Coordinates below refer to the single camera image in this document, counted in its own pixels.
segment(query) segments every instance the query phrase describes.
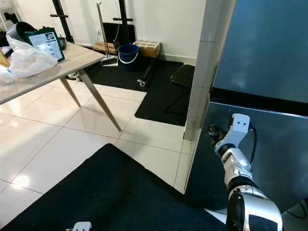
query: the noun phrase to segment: black rubber mat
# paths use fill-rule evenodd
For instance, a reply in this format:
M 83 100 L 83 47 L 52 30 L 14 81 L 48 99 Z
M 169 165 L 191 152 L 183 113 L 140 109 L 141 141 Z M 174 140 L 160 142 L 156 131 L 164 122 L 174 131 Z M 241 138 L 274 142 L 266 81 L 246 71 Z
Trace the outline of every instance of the black rubber mat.
M 100 63 L 86 69 L 93 83 L 111 87 L 139 90 L 147 92 L 135 116 L 142 119 L 184 126 L 188 111 L 190 91 L 165 112 L 174 100 L 181 94 L 182 88 L 170 84 L 170 76 L 183 63 L 157 60 L 152 72 L 151 85 L 148 88 L 139 86 L 137 79 L 142 78 L 145 70 L 127 72 L 119 63 L 118 67 L 102 68 Z
M 201 208 L 128 155 L 107 144 L 2 231 L 64 231 L 90 221 L 93 231 L 226 231 Z

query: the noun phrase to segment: black cable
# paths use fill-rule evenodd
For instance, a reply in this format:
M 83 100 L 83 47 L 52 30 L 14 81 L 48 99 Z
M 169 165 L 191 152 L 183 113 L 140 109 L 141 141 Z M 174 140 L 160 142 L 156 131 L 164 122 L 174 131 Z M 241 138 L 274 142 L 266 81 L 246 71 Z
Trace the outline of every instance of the black cable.
M 294 213 L 291 213 L 289 212 L 288 210 L 286 211 L 288 214 L 292 215 L 293 217 L 297 218 L 297 219 L 306 219 L 307 217 L 307 212 L 305 210 L 305 207 L 303 206 L 302 202 L 299 202 L 300 206 L 302 207 L 303 209 L 303 212 L 304 212 L 304 216 L 303 217 L 299 217 L 298 215 L 295 215 Z
M 251 125 L 251 130 L 254 132 L 254 146 L 252 148 L 252 153 L 251 153 L 251 158 L 250 158 L 250 165 L 252 167 L 254 163 L 255 154 L 256 154 L 256 148 L 257 148 L 257 130 L 255 129 L 253 125 Z

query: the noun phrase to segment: wheel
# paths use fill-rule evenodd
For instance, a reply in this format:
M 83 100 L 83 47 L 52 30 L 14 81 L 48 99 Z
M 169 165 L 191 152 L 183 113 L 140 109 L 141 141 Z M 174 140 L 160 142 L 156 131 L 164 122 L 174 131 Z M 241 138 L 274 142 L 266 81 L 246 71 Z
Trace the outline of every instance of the wheel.
M 145 87 L 145 82 L 139 82 L 140 87 L 144 88 Z

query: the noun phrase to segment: broom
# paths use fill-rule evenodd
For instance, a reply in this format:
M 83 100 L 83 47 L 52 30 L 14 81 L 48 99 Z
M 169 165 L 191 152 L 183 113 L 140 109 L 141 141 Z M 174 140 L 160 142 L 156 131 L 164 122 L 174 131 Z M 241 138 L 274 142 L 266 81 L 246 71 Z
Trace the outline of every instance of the broom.
M 109 48 L 107 44 L 107 39 L 106 39 L 106 34 L 103 26 L 103 19 L 102 19 L 102 14 L 101 14 L 101 9 L 100 9 L 100 3 L 96 3 L 97 11 L 98 11 L 98 16 L 100 18 L 100 23 L 101 23 L 101 29 L 102 29 L 102 34 L 103 34 L 103 40 L 104 40 L 104 45 L 106 49 L 106 55 L 105 57 L 101 60 L 102 66 L 118 66 L 118 59 L 117 56 L 111 55 L 109 53 Z

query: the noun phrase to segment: blue bucket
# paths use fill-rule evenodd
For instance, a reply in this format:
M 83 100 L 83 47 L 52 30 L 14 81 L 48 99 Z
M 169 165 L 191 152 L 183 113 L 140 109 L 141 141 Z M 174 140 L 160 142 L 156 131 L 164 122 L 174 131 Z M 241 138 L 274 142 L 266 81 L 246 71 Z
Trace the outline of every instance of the blue bucket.
M 143 58 L 140 47 L 134 44 L 125 44 L 119 47 L 119 60 L 126 71 L 143 69 Z

